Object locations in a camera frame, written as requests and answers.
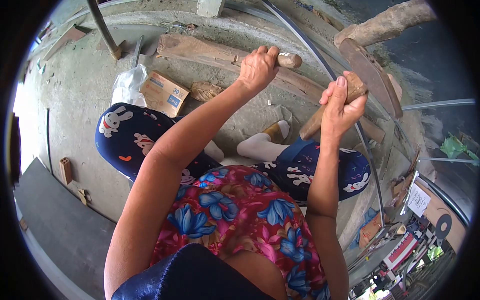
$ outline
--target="wooden stick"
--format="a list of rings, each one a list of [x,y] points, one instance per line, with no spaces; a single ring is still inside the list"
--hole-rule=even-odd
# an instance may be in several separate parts
[[[436,16],[424,0],[410,0],[394,5],[362,24],[352,24],[335,35],[335,46],[349,37],[361,46],[369,46],[397,37],[409,27],[435,20]]]

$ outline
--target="navy blue pants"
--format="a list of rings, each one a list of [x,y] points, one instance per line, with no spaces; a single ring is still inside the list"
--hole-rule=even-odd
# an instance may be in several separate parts
[[[107,109],[98,121],[96,148],[115,169],[135,181],[145,156],[175,121],[156,110],[116,103]],[[298,205],[305,206],[319,153],[319,143],[298,138],[276,161],[251,167],[270,177],[282,191],[288,192]],[[191,184],[208,170],[219,166],[221,164],[202,151],[183,170],[181,184]],[[360,152],[341,148],[338,162],[339,200],[363,191],[369,179],[370,166],[367,159]]]

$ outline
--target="paper note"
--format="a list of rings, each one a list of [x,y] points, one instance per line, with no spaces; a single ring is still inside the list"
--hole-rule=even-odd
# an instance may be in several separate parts
[[[417,216],[421,217],[429,202],[430,196],[418,187],[418,185],[413,184],[410,196],[408,197],[408,208]]]

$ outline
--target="floral shirt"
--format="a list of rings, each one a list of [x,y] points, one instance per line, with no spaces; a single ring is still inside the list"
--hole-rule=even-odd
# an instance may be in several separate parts
[[[325,273],[300,208],[265,174],[244,166],[212,169],[181,185],[151,265],[189,243],[222,257],[241,249],[275,263],[290,299],[328,299]]]

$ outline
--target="sticker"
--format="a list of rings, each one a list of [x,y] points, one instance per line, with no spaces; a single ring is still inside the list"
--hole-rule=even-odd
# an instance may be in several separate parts
[[[167,103],[170,103],[173,107],[177,108],[180,104],[180,99],[175,98],[173,95],[168,97]]]

